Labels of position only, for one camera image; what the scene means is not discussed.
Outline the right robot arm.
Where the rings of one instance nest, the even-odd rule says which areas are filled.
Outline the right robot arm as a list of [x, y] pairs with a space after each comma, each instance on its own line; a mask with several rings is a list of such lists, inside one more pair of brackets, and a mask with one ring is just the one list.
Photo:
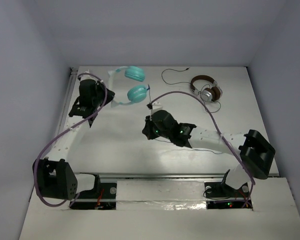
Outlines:
[[228, 197], [255, 179], [266, 180], [276, 153], [257, 130], [251, 129], [245, 134], [224, 134], [191, 123], [179, 123], [166, 110], [146, 116], [142, 133], [148, 140], [162, 137], [178, 147], [207, 149], [234, 156], [238, 166], [227, 170], [217, 187]]

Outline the teal cat-ear headphones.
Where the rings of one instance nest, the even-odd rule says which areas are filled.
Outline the teal cat-ear headphones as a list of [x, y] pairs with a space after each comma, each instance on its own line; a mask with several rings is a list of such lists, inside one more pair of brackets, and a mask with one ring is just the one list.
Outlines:
[[[120, 72], [124, 71], [124, 76], [128, 79], [137, 81], [142, 83], [145, 78], [145, 72], [142, 68], [137, 66], [120, 66], [114, 70], [109, 70], [108, 73], [108, 89], [113, 92], [113, 85], [116, 78], [116, 75]], [[132, 87], [127, 92], [127, 99], [128, 102], [122, 102], [119, 101], [116, 96], [113, 97], [111, 101], [111, 107], [117, 107], [117, 106], [131, 106], [133, 104], [138, 104], [142, 101], [144, 101], [147, 97], [147, 93], [150, 90], [149, 86], [145, 85], [136, 85]]]

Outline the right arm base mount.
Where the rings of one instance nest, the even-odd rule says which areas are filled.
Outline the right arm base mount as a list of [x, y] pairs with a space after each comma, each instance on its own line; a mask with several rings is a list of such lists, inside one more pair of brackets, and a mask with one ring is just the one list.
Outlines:
[[205, 182], [202, 196], [206, 199], [208, 210], [252, 209], [251, 191], [247, 183], [241, 188], [231, 190], [221, 182]]

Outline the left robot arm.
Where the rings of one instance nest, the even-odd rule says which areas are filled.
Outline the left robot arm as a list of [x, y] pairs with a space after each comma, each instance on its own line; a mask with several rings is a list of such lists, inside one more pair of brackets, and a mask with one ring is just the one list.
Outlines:
[[79, 75], [79, 96], [68, 114], [64, 130], [39, 153], [32, 165], [34, 189], [40, 201], [56, 208], [80, 197], [96, 197], [102, 192], [98, 174], [74, 173], [68, 162], [98, 113], [115, 94], [102, 79], [91, 73]]

